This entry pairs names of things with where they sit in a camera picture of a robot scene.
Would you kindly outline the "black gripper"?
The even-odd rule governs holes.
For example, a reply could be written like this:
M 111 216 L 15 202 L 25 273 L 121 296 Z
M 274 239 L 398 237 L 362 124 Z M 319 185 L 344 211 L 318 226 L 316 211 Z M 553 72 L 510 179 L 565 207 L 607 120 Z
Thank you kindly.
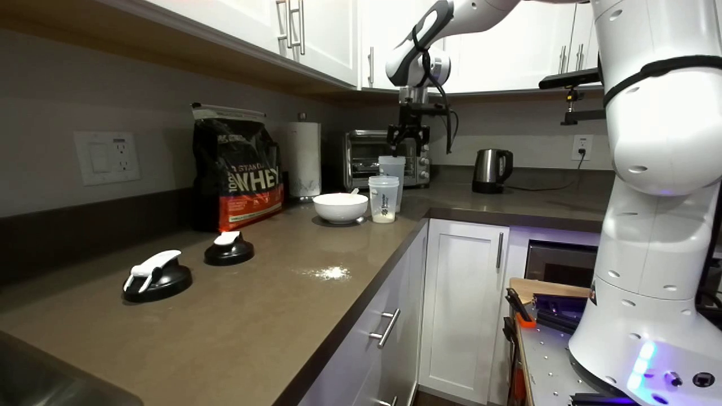
M 415 140 L 416 149 L 429 147 L 431 129 L 423 127 L 426 117 L 448 117 L 446 101 L 429 101 L 423 88 L 398 88 L 398 122 L 388 127 L 388 147 L 392 155 L 398 155 L 398 140 Z

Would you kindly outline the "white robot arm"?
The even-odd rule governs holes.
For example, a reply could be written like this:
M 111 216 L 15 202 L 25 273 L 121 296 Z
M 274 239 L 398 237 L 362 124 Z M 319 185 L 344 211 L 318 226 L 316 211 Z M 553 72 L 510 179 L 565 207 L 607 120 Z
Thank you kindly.
M 722 332 L 695 309 L 722 180 L 715 0 L 543 3 L 592 10 L 615 170 L 568 354 L 638 406 L 722 406 Z

